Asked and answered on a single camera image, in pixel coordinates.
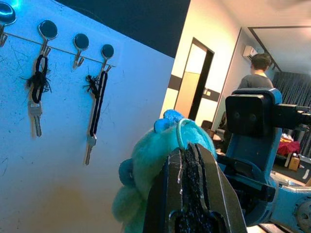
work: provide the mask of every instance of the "dark hair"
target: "dark hair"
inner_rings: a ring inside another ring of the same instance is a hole
[[[254,69],[265,70],[267,67],[271,65],[271,63],[272,63],[272,59],[270,55],[266,53],[256,54],[252,58],[252,65],[254,66]]]

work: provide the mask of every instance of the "red cloth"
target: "red cloth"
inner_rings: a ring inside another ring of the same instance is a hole
[[[299,153],[300,143],[299,142],[280,142],[277,153],[280,155],[287,155],[289,153]]]

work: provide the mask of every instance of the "black keychain strap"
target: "black keychain strap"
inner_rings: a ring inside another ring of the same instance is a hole
[[[96,101],[95,101],[95,106],[94,106],[94,111],[93,111],[92,123],[91,123],[91,127],[89,130],[89,134],[91,136],[94,136],[94,134],[96,134],[97,132],[97,126],[98,126],[98,121],[100,118],[101,108],[102,108],[102,104],[104,100],[104,91],[106,88],[107,79],[108,79],[108,74],[105,71],[103,71],[101,73],[99,85],[98,85],[99,95],[95,96]]]
[[[43,71],[40,71],[40,64],[42,58],[44,59],[44,68]],[[35,103],[40,103],[41,101],[41,96],[44,90],[44,86],[47,82],[46,75],[48,71],[48,58],[43,56],[42,54],[37,58],[37,62],[35,65],[35,75],[31,78],[32,82],[34,84],[33,92],[32,92],[32,99]]]

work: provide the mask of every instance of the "gray shirt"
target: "gray shirt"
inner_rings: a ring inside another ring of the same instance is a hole
[[[267,77],[258,75],[258,74],[252,74],[252,75],[246,75],[239,86],[240,88],[256,88],[256,87],[270,87],[273,88],[273,84],[271,80]]]

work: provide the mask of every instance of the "teal plush toy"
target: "teal plush toy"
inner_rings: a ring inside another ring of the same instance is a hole
[[[123,223],[125,233],[142,233],[154,178],[168,155],[179,145],[188,143],[201,144],[217,158],[213,142],[203,129],[194,121],[183,119],[180,113],[168,110],[164,118],[157,120],[154,128],[138,141],[132,158],[121,163],[119,177],[124,186],[114,199],[112,213],[117,221]]]

